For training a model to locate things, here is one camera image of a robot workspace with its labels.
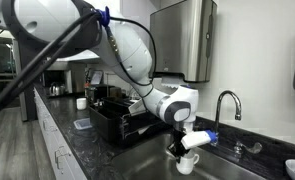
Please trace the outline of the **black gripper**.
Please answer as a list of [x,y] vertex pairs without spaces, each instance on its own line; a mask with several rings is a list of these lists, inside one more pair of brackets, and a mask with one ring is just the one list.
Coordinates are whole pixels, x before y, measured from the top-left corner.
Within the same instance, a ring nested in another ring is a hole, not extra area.
[[173,130],[173,142],[168,146],[169,152],[176,157],[176,162],[180,163],[182,156],[188,153],[181,140],[184,136],[183,132]]

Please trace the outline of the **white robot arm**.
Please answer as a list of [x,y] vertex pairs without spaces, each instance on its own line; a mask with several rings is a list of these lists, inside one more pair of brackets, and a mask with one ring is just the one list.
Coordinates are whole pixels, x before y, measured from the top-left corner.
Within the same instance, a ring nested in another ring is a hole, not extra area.
[[0,0],[0,29],[38,52],[0,94],[0,111],[57,59],[89,50],[135,89],[149,112],[179,127],[181,137],[169,150],[178,162],[190,158],[199,145],[193,136],[198,91],[182,85],[169,95],[156,89],[149,78],[156,53],[131,20],[99,6],[85,0]]

